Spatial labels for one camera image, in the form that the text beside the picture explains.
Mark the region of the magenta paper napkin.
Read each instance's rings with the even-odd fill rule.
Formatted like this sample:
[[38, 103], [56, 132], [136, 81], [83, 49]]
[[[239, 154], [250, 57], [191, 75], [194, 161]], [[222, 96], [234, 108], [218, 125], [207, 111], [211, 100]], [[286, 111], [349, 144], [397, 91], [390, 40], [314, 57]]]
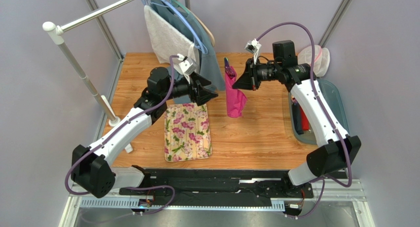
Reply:
[[235, 82], [236, 76], [230, 77], [228, 67], [225, 66], [226, 107], [227, 115], [231, 118], [241, 117], [247, 102], [246, 95], [242, 91], [233, 88]]

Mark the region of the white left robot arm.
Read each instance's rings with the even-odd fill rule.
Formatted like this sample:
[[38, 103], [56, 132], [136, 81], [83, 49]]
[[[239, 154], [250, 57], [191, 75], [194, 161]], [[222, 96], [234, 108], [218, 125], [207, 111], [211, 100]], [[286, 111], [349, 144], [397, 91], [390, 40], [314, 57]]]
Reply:
[[208, 87], [211, 82], [193, 72], [190, 80], [174, 81], [167, 68], [154, 68], [147, 79], [147, 87], [133, 107], [115, 127], [103, 137], [85, 147], [78, 145], [72, 152], [71, 168], [65, 177], [65, 187], [71, 190], [69, 180], [85, 189], [84, 194], [102, 198], [112, 189], [137, 189], [145, 177], [138, 166], [113, 168], [112, 164], [125, 147], [141, 132], [152, 126], [167, 110], [167, 100], [188, 96], [198, 106], [218, 96]]

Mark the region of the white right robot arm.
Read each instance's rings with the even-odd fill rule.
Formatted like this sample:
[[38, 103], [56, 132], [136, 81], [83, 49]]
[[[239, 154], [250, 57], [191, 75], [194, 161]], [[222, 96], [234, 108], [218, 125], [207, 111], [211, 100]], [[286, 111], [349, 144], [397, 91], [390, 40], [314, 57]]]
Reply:
[[350, 168], [361, 141], [350, 136], [335, 118], [308, 63], [299, 64], [294, 43], [290, 40], [273, 43], [273, 60], [259, 60], [260, 43], [249, 41], [245, 49], [253, 54], [244, 73], [233, 84], [234, 89], [257, 90], [263, 81], [277, 80], [294, 97], [306, 115], [315, 134], [318, 148], [306, 156], [300, 166], [289, 170], [287, 180], [299, 186], [331, 172]]

